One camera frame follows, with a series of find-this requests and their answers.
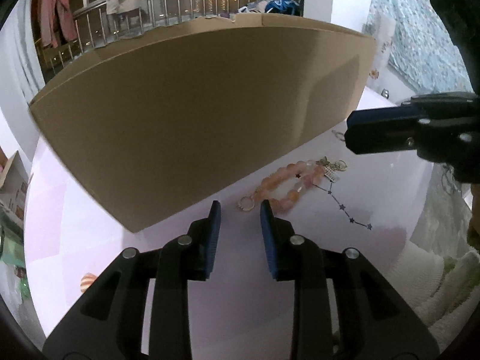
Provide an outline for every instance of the metal screw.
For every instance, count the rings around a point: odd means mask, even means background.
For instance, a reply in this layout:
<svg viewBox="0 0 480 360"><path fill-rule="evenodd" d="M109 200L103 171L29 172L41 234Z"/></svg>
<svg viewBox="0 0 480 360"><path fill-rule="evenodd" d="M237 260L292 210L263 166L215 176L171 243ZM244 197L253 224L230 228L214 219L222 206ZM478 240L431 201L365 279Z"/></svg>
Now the metal screw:
<svg viewBox="0 0 480 360"><path fill-rule="evenodd" d="M182 246L188 246L191 244L192 241L193 240L189 235L180 235L180 237L178 237L177 239L178 244Z"/></svg>
<svg viewBox="0 0 480 360"><path fill-rule="evenodd" d="M137 255L137 250L134 247L128 247L122 254L123 258L131 259Z"/></svg>
<svg viewBox="0 0 480 360"><path fill-rule="evenodd" d="M355 260L360 256L360 252L354 247L349 247L347 250L345 250L345 256L351 260Z"/></svg>
<svg viewBox="0 0 480 360"><path fill-rule="evenodd" d="M467 134L466 132L464 132L463 134L460 134L458 137L460 138L460 140L462 140L465 143L472 142L472 136L470 134Z"/></svg>
<svg viewBox="0 0 480 360"><path fill-rule="evenodd" d="M290 243L292 245L297 246L297 245L303 244L304 242L305 242L305 238L303 238L301 235L292 235L290 237Z"/></svg>

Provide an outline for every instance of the blue floral fabric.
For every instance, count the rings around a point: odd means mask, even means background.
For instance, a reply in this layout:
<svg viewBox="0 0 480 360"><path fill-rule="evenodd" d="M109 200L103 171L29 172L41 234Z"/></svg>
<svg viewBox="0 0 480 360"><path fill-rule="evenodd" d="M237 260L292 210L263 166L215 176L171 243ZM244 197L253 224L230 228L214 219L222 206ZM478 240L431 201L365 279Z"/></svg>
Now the blue floral fabric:
<svg viewBox="0 0 480 360"><path fill-rule="evenodd" d="M473 92L460 52L430 0L372 0L370 34L377 12L397 21L389 63L419 94Z"/></svg>

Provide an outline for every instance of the striped orange ball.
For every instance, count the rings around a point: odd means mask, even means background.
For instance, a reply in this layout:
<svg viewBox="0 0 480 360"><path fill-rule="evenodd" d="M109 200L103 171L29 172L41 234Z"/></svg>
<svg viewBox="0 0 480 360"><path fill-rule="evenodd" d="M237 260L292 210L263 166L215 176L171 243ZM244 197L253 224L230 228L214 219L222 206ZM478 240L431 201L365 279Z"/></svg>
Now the striped orange ball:
<svg viewBox="0 0 480 360"><path fill-rule="evenodd" d="M97 280L97 276L94 274L88 273L83 275L83 278L80 281L80 291L82 294L88 290L88 287L90 287L95 280Z"/></svg>

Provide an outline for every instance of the metal railing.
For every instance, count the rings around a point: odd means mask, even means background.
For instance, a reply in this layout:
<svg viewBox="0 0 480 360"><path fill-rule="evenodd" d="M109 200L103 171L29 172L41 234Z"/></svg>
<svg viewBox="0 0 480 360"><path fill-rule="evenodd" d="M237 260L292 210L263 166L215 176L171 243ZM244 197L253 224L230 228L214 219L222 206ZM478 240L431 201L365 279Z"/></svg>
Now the metal railing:
<svg viewBox="0 0 480 360"><path fill-rule="evenodd" d="M95 0L73 13L77 40L54 51L50 49L50 55L44 51L43 57L56 74L60 66L95 47L196 17L230 17L251 1L255 0L141 0L138 10L107 15L105 0Z"/></svg>

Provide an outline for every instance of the table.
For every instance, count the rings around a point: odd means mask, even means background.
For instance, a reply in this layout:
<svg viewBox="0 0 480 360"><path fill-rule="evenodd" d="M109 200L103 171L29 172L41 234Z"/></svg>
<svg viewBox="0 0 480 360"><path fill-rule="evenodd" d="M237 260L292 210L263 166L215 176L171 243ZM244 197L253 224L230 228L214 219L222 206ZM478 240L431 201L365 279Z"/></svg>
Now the table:
<svg viewBox="0 0 480 360"><path fill-rule="evenodd" d="M388 106L392 104L367 88L359 104L360 109ZM344 132L346 123L333 130ZM356 156L328 130L201 202L131 234L87 195L41 139L27 195L25 258L46 335L80 297L85 273L99 275L126 247L162 247L186 233L192 221L208 214L212 200L219 200L222 224L213 273L206 283L189 283L193 357L286 359L293 283L272 280L259 209L241 212L237 201L279 167L323 156L342 159L348 169L333 185L325 179L325 190L309 190L283 218L325 249L358 248L384 272L411 236L425 202L432 165L414 151ZM144 352L147 342L144 335Z"/></svg>

